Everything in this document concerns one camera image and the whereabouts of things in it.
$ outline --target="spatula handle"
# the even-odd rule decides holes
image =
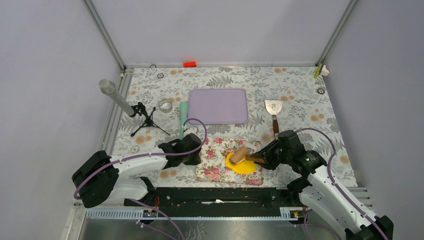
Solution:
[[[273,118],[273,120],[272,120],[272,130],[274,132],[275,139],[278,139],[277,136],[280,133],[280,129],[278,127],[278,121],[277,121],[277,118],[276,117],[274,118],[274,116],[272,116],[272,118]]]

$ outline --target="black ring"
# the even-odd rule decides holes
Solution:
[[[323,94],[325,94],[325,93],[326,93],[326,91],[325,91],[324,89],[322,89],[322,88],[318,88],[318,89],[316,90],[316,92],[317,92],[317,93],[319,93],[319,94],[321,94],[321,95],[323,95]]]

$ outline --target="metal scraper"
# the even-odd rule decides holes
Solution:
[[[283,107],[283,101],[281,100],[265,100],[265,107],[269,114],[272,115],[272,130],[274,132],[275,139],[278,139],[280,129],[277,121],[277,114],[280,113]]]

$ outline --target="microphone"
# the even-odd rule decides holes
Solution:
[[[119,94],[113,81],[102,79],[98,82],[98,87],[100,88],[103,94],[109,96],[126,114],[128,114],[132,118],[136,116],[136,112],[128,104],[128,102],[125,101],[125,99]]]

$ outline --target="red object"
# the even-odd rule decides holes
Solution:
[[[186,62],[183,65],[184,65],[184,68],[194,68],[197,66],[195,61]]]

